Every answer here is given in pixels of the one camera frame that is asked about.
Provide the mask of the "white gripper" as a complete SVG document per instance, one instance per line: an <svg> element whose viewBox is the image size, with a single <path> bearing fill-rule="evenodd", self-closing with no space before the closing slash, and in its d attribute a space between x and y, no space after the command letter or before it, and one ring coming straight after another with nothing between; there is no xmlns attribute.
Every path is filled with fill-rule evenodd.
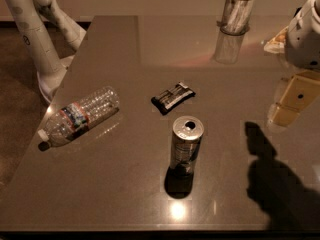
<svg viewBox="0 0 320 240"><path fill-rule="evenodd" d="M282 78L268 112L270 128L286 128L320 96L320 0L307 0L288 25L286 60L302 70Z"/></svg>

